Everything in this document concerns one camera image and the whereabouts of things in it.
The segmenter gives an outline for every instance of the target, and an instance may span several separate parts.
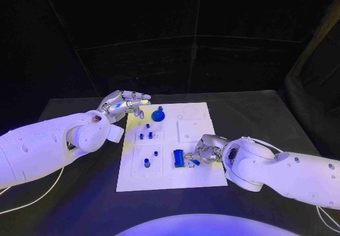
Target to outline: gray tablecloth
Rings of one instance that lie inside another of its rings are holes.
[[[41,120],[87,112],[97,108],[101,99],[52,99]],[[155,95],[152,102],[206,102],[217,135],[232,140],[251,136],[286,151],[319,155],[273,90]],[[127,117],[116,123],[123,128],[126,124]],[[59,183],[45,198],[28,208],[0,215],[0,234],[107,236],[153,219],[192,213],[240,216],[302,235],[333,233],[319,219],[316,207],[286,198],[268,186],[257,193],[232,182],[228,187],[117,193],[121,151],[123,141],[119,144],[107,141],[95,153],[67,166]],[[59,171],[13,187],[0,196],[0,210],[35,200],[58,175]],[[338,211],[327,211],[340,219]]]

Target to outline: blue object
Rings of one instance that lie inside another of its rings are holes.
[[[156,122],[160,122],[166,118],[166,114],[163,112],[163,107],[160,106],[159,109],[153,112],[152,118]]]
[[[175,155],[175,167],[186,167],[185,164],[185,157],[183,157],[183,150],[178,149],[173,151]]]
[[[191,161],[199,166],[201,165],[201,162],[198,160],[192,160]]]
[[[144,159],[144,167],[146,167],[146,168],[149,168],[149,167],[150,167],[150,161],[149,161],[149,159],[147,159],[147,158]]]

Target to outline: white foam board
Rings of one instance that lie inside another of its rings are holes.
[[[163,107],[166,118],[162,122],[152,120],[152,113]],[[192,167],[175,168],[173,151],[182,149],[185,154],[195,151],[204,134],[215,134],[208,104],[178,103],[143,106],[144,119],[129,114],[123,147],[117,192],[227,186],[222,163],[202,162]]]

